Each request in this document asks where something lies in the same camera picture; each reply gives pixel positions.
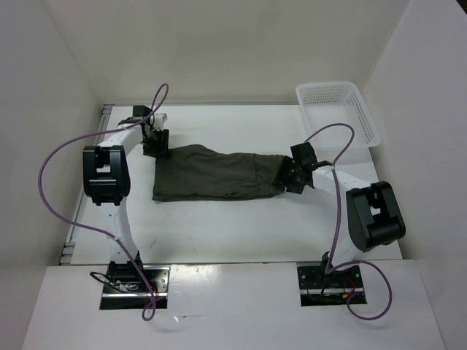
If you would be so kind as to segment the olive green shorts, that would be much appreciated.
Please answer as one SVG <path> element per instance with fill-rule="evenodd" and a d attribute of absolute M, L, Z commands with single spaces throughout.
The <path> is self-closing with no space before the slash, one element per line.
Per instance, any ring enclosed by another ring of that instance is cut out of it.
<path fill-rule="evenodd" d="M 282 194 L 274 180 L 284 155 L 224 154 L 200 144 L 169 150 L 155 162 L 153 200 L 248 201 Z"/>

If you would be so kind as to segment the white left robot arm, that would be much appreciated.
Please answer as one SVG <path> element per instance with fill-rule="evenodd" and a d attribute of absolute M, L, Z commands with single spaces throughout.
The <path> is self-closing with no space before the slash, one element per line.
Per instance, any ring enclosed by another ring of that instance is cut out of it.
<path fill-rule="evenodd" d="M 82 151 L 84 192 L 98 207 L 109 242 L 107 278 L 132 292 L 144 286 L 146 274 L 128 219 L 131 177 L 127 156 L 139 144 L 144 155 L 168 155 L 169 130 L 164 128 L 167 120 L 165 113 L 134 106 L 132 115 L 120 121 L 115 132 Z"/>

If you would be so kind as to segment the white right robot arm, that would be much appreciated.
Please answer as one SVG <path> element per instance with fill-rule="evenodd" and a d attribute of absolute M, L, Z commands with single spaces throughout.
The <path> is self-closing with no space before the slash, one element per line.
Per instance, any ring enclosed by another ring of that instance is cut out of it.
<path fill-rule="evenodd" d="M 335 233 L 320 269 L 321 281 L 335 287 L 367 253 L 403 238 L 405 222 L 388 182 L 371 183 L 339 171 L 334 163 L 319 161 L 308 142 L 292 146 L 291 151 L 292 156 L 282 161 L 274 184 L 295 194 L 311 187 L 336 199 Z"/>

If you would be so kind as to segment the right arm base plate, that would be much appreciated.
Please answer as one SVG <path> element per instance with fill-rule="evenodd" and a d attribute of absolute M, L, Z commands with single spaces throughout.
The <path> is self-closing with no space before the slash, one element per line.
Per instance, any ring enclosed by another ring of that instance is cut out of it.
<path fill-rule="evenodd" d="M 298 265 L 297 274 L 302 307 L 367 304 L 358 266 L 326 274 L 317 264 Z"/>

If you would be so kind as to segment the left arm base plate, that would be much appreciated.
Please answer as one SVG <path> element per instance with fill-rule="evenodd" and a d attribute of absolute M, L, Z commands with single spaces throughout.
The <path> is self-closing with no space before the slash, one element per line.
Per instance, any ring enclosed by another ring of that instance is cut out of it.
<path fill-rule="evenodd" d="M 167 309 L 169 273 L 170 268 L 168 266 L 147 266 L 144 270 L 146 278 L 154 289 L 157 309 Z M 103 281 L 100 310 L 142 311 L 150 303 L 150 291 L 143 283 L 140 285 L 122 284 L 120 282 L 112 284 L 107 278 L 108 275 L 108 273 L 94 273 L 99 281 Z"/>

